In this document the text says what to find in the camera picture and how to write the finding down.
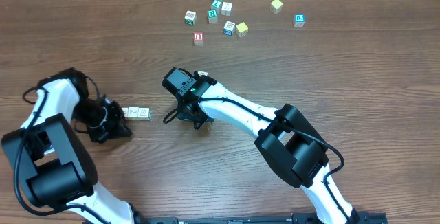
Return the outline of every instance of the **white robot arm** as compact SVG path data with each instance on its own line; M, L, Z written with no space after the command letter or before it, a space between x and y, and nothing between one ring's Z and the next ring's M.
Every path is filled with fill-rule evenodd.
M114 197L98 181L93 161L70 126L73 117L84 122L92 141L99 143L128 137L131 131L121 122L118 103L100 96L88 99L86 76L73 68L41 80L30 90L38 96L31 116L1 140L12 167L17 168L14 187L23 208L37 215L69 210L90 223L140 223L141 216L130 204ZM34 164L50 153L58 159ZM26 205L18 182L32 205L48 205L54 211L39 212Z
M357 212L344 200L331 175L327 177L330 190L323 184L325 175L330 171L324 148L308 137L297 134L286 144L286 147L279 141L285 131L277 130L272 124L277 119L283 125L288 124L289 122L280 120L280 115L283 113L287 113L286 118L295 122L292 128L304 133L311 132L312 134L309 135L322 140L296 108L287 105L280 112L276 108L255 104L233 94L221 83L197 71L192 76L174 68L165 76L162 85L173 93L179 102L175 117L201 124L212 122L214 119L223 120L255 138L257 148L271 169L293 187L301 187L304 190L315 206L321 222L357 223L358 217L355 216Z

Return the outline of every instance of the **black cable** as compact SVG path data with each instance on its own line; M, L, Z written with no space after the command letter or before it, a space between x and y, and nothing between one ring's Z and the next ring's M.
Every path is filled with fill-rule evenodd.
M96 102L99 101L100 94L99 94L99 88L98 88L97 84L96 84L96 83L90 78L90 76L85 76L85 78L89 79L90 82L95 86L95 90L96 90ZM82 134L89 134L88 131L78 130L78 129L76 128L76 124L77 124L77 123L78 123L78 120L75 121L75 124L74 124L74 131L76 131L76 132L78 132L78 133L82 133Z
M176 114L170 120L167 120L171 116L171 114L173 114L174 112L176 112ZM180 113L179 107L174 108L172 111L170 111L168 114L166 114L166 116L164 117L163 123L164 124L170 123L171 121L173 121L177 117L177 115L179 115L179 113Z
M178 70L183 71L185 74L187 74L190 78L193 77L193 75L186 69L178 68Z
M23 95L22 95L21 97L23 98L23 100L24 100L26 103L29 103L29 104L35 104L34 101L30 101L30 100L28 100L28 99L26 98L26 95L27 95L28 93L34 91L34 90L37 90L37 89L38 89L38 87L31 87L31 88L29 88L28 90L26 90L26 91L23 93Z
M305 137L308 137L308 138L312 139L313 141L318 142L321 146L324 146L325 148L328 148L328 149L330 149L331 151L333 151L333 152L339 157L339 160L341 161L341 162L340 162L340 165L339 165L338 167L334 168L333 170L331 170L330 172L328 172L326 175L324 175L324 178L323 178L323 180L322 180L322 183L325 184L325 188L326 188L327 191L329 192L331 198L335 201L336 207L342 212L342 214L344 215L344 217L347 219L348 223L349 223L349 224L351 223L348 214L346 214L344 208L339 204L338 200L336 199L335 195L332 193L332 191L331 191L331 189L330 189L330 187L329 187L329 182L327 181L327 179L328 179L332 174L334 174L334 173L338 172L339 170L341 170L341 169L344 167L344 163L345 163L345 162L344 162L344 157L342 156L342 154L341 154L341 153L340 153L335 147L333 147L332 145L330 145L330 144L328 144L328 143L326 143L326 142L324 142L324 141L322 141L322 140L320 140L320 139L318 139L318 138L316 138L316 137L314 137L314 136L312 136L312 135L309 135L309 134L307 134L307 133L304 133L304 132L302 132L302 131L299 131L299 130L297 130L297 129L295 129L295 128L289 127L289 126L284 125L284 124L275 123L272 119L270 119L270 118L268 118L268 117L265 117L264 115L262 115L262 114L260 114L260 113L257 113L256 111L251 110L249 107L245 106L244 104L241 104L240 102L237 102L237 101L235 101L235 100L231 100L231 99L228 99L228 98L225 98L225 97L222 97L222 98L220 98L220 97L218 97L218 98L200 98L200 99L195 100L195 101L193 101L193 102L189 102L189 103L187 104L187 106L190 105L190 104L196 104L196 103L200 103L200 102L204 102L204 101L223 101L223 102L230 102L230 103L233 103L233 104L237 105L238 107L241 107L241 108L244 109L245 111L251 113L252 115L255 115L256 117L258 117L258 118L261 119L261 120L265 120L265 121L267 121L267 122L269 122L269 123L271 123L271 124L274 124L274 125L277 125L277 126L281 126L281 127L282 127L283 129L285 129L286 131L295 132L295 133L298 133L298 134L303 135L303 136L305 136ZM175 111L176 111L176 114L175 114L170 120L166 120L166 118L168 118L168 117L169 117L172 113L174 113ZM165 123L165 124L168 124L169 122L173 121L174 118L175 118L178 114L179 114L178 108L172 110L172 111L171 111L169 114L167 114L166 117L164 118L164 123Z
M98 86L96 85L96 83L89 76L85 76L85 78L89 79L91 81L91 83L95 86L96 101L99 101L99 88L98 88Z
M333 201L335 201L336 207L342 212L342 214L344 215L345 219L350 224L351 222L350 222L349 216L346 214L344 208L339 204L338 200L336 200L335 195L332 193L332 191L330 189L329 182L327 182L327 178L328 177L330 177L331 175L337 173L339 170L341 170L344 167L345 162L344 162L344 157L342 156L342 154L335 147L333 147L332 145L330 145L330 144L328 144L328 143L326 143L326 142L324 142L324 141L322 141L322 140L320 140L320 139L318 139L318 138L316 138L316 137L314 137L312 135L306 134L306 133L304 133L302 131L299 131L299 130L297 130L295 128L291 128L291 127L288 127L288 126L285 126L285 125L282 125L282 127L285 128L288 131L293 131L295 133L298 133L300 135L308 137L308 138L312 139L315 142L318 142L321 146L324 146L324 147L330 149L331 151L333 151L333 153L335 153L339 157L339 160L341 161L340 165L337 166L336 168L334 168L333 170L331 170L330 172L326 173L324 175L324 179L322 180L322 183L325 185L325 188L329 192L330 197L333 199Z
M88 208L86 205L72 204L72 205L67 205L63 208L57 209L57 210L40 212L40 211L32 209L28 204L26 204L23 197L21 196L20 188L19 188L19 171L20 171L21 155L23 154L23 148L25 146L26 138L28 137L29 130L30 130L30 128L32 128L34 126L35 122L40 117L41 111L43 110L43 107L44 107L46 100L47 100L47 95L49 94L49 92L44 87L32 87L25 92L27 94L33 90L38 90L38 89L44 91L44 98L41 101L41 104L38 107L38 110L34 113L34 117L32 118L29 125L27 126L27 128L23 132L23 136L21 138L21 141L19 144L19 149L17 151L15 162L14 162L14 191L15 191L15 196L16 196L17 200L19 201L21 207L23 207L26 211L28 211L31 214L37 215L37 216L49 216L49 215L53 215L53 214L58 214L58 213L65 211L65 210L79 208L79 209L81 209L81 211L88 212L90 215L95 217L101 223L110 224L109 222L105 221L101 216L99 216L96 212L94 212L92 209Z
M82 134L89 134L88 131L78 130L78 129L76 128L76 124L77 124L77 123L78 123L78 120L75 121L75 124L74 124L74 131L76 131L76 132L78 132L78 133L82 133Z

